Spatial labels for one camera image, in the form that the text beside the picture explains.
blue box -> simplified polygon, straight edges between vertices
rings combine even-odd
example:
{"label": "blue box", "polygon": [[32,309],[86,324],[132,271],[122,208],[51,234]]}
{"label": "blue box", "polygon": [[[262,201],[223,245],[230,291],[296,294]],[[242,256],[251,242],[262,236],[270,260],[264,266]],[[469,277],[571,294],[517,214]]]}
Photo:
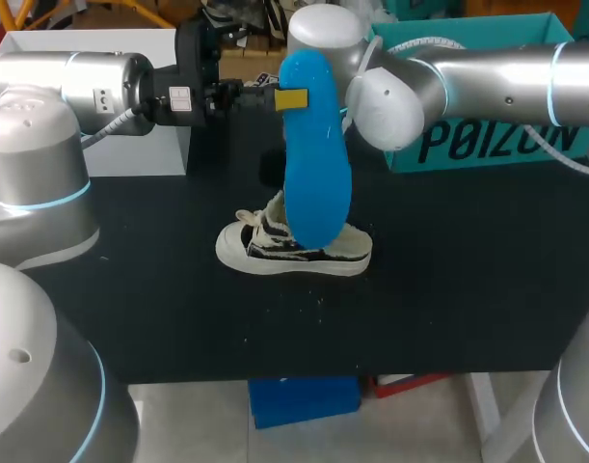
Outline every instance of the blue box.
{"label": "blue box", "polygon": [[[384,49],[429,36],[446,37],[467,48],[478,49],[573,40],[554,14],[406,21],[375,24],[373,31],[384,39]],[[589,128],[535,128],[552,146],[569,157],[581,157],[588,153]],[[520,125],[461,119],[437,122],[411,146],[405,150],[387,152],[386,158],[394,172],[462,169],[552,160]]]}
{"label": "blue box", "polygon": [[257,429],[356,412],[361,405],[351,377],[253,379],[249,397]]}

blue insole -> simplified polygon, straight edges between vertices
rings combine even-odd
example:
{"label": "blue insole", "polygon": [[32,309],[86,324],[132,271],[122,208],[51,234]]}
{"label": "blue insole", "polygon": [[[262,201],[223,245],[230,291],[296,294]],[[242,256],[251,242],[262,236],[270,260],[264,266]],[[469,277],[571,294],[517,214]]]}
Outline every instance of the blue insole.
{"label": "blue insole", "polygon": [[307,249],[324,248],[343,229],[352,197],[352,170],[341,131],[331,65],[313,50],[281,64],[282,89],[308,89],[308,108],[284,111],[285,214]]}

white cable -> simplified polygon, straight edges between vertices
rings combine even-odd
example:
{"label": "white cable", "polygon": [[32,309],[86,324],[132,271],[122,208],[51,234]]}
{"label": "white cable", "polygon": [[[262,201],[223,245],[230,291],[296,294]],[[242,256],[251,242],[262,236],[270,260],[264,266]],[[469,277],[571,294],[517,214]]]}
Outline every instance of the white cable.
{"label": "white cable", "polygon": [[410,41],[404,41],[393,48],[388,49],[388,53],[394,55],[395,53],[399,53],[400,51],[407,50],[409,48],[415,48],[417,46],[424,46],[424,45],[435,45],[435,46],[445,46],[446,48],[455,48],[458,50],[465,50],[466,48],[456,41],[452,41],[451,39],[447,39],[446,37],[421,37],[419,39],[412,39]]}
{"label": "white cable", "polygon": [[127,121],[132,120],[136,116],[137,115],[133,113],[133,109],[127,109],[124,113],[95,133],[95,135],[93,135],[91,138],[82,140],[82,150],[90,148],[92,145],[103,140],[108,135],[112,135],[121,125]]}
{"label": "white cable", "polygon": [[[451,39],[447,39],[445,37],[423,37],[423,38],[420,38],[420,39],[412,39],[411,41],[404,41],[403,43],[400,43],[400,44],[394,46],[393,48],[390,48],[388,50],[388,53],[394,55],[396,53],[399,53],[401,51],[407,50],[409,48],[414,48],[414,47],[417,47],[417,46],[424,46],[424,45],[445,46],[447,48],[454,48],[454,49],[459,49],[459,50],[465,50],[466,49],[460,43],[458,43],[456,41],[452,41]],[[545,150],[549,156],[551,156],[552,158],[558,160],[559,162],[561,162],[565,166],[567,166],[567,167],[569,167],[569,168],[571,168],[571,169],[573,169],[573,170],[575,170],[577,172],[581,172],[582,174],[585,174],[585,175],[589,176],[589,166],[584,166],[583,164],[579,164],[578,162],[575,162],[570,157],[562,154],[556,148],[552,147],[547,142],[547,140],[545,140],[536,131],[536,129],[534,127],[532,127],[531,125],[524,125],[523,126],[523,130],[525,130],[525,132],[527,132],[527,134],[530,137],[532,137],[532,139],[536,143],[538,143],[538,145],[540,145],[540,147],[543,150]]]}

sneaker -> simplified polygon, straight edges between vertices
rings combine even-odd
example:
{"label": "sneaker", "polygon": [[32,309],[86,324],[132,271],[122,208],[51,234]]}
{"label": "sneaker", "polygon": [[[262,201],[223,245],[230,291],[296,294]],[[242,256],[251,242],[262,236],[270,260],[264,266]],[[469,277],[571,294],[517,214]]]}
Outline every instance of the sneaker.
{"label": "sneaker", "polygon": [[215,250],[223,264],[240,272],[314,272],[351,277],[362,273],[371,259],[371,237],[348,224],[328,247],[304,249],[287,226],[282,191],[264,210],[239,210],[236,218],[238,222],[219,234]]}

black tabletop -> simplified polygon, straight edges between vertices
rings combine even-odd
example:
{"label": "black tabletop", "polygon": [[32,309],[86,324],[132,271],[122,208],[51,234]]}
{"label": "black tabletop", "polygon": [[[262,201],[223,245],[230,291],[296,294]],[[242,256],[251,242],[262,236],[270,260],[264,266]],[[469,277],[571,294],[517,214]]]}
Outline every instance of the black tabletop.
{"label": "black tabletop", "polygon": [[589,310],[589,178],[556,162],[390,174],[355,139],[367,272],[236,273],[215,240],[275,194],[257,171],[280,143],[279,119],[246,113],[192,135],[188,177],[94,178],[98,243],[27,272],[120,380],[553,367]]}

